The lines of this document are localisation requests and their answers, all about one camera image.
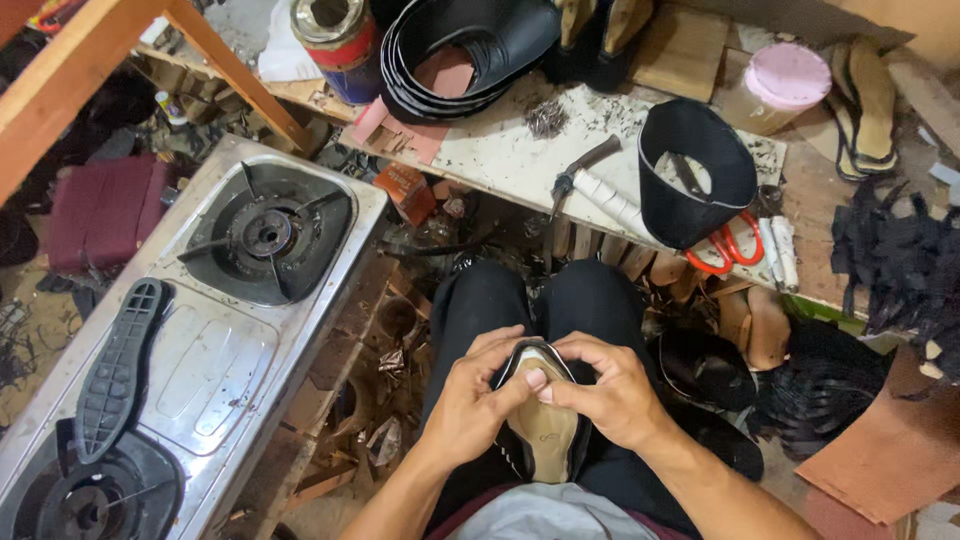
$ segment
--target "orange box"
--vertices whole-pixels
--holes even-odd
[[[398,161],[391,161],[384,167],[373,179],[373,185],[390,193],[400,215],[414,227],[419,227],[437,207],[437,200],[423,174]]]

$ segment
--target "gray shirt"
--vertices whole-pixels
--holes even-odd
[[[447,540],[659,540],[619,506],[575,483],[517,486],[477,510]]]

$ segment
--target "hand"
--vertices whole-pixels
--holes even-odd
[[[643,364],[629,347],[576,331],[553,344],[564,360],[580,359],[600,374],[595,385],[556,381],[537,397],[587,416],[614,444],[638,454],[677,428],[660,404]]]
[[[490,379],[522,339],[523,325],[482,333],[467,355],[453,363],[417,446],[447,472],[488,449],[517,406],[546,386],[540,368],[514,373],[495,392]]]

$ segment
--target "tin can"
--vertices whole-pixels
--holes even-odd
[[[167,114],[167,119],[170,120],[171,125],[182,126],[186,123],[186,113],[183,112],[183,108],[180,106],[180,103],[177,102],[177,98],[167,92],[159,91],[154,96],[154,99],[160,104],[163,112]]]
[[[294,36],[340,99],[364,105],[380,94],[380,42],[366,0],[296,0]]]

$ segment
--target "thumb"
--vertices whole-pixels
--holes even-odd
[[[540,368],[536,368],[523,373],[515,373],[503,386],[488,394],[484,399],[491,402],[494,413],[497,417],[503,419],[510,414],[510,411],[527,401],[527,398],[537,390],[544,388],[545,385],[546,374]]]
[[[544,403],[572,408],[590,418],[598,416],[601,410],[601,398],[595,385],[558,380],[542,389],[537,397]]]

